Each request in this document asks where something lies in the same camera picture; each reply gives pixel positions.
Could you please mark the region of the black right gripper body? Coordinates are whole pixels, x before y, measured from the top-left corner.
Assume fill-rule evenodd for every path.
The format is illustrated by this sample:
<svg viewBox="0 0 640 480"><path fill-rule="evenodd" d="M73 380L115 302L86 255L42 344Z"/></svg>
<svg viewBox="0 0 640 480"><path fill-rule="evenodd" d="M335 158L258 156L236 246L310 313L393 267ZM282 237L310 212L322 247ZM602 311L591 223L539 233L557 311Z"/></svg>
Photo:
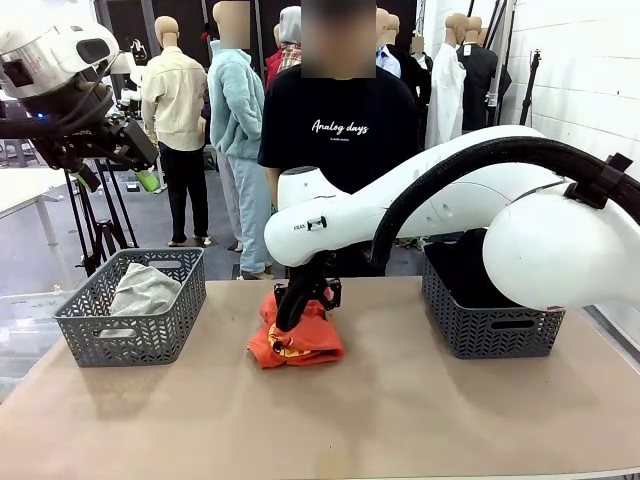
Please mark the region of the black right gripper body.
<svg viewBox="0 0 640 480"><path fill-rule="evenodd" d="M335 278L335 253L320 252L294 268L294 297L300 300L323 300L327 279Z"/></svg>

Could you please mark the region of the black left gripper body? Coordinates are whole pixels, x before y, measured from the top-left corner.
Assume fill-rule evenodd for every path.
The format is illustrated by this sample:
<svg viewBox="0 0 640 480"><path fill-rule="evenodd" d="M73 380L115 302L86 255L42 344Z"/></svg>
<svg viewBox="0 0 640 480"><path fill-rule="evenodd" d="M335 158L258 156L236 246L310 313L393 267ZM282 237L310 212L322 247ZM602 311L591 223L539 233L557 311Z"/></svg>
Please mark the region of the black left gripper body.
<svg viewBox="0 0 640 480"><path fill-rule="evenodd" d="M73 121L37 120L37 151L47 165L80 165L87 158L125 164L125 119L99 116L71 126Z"/></svg>

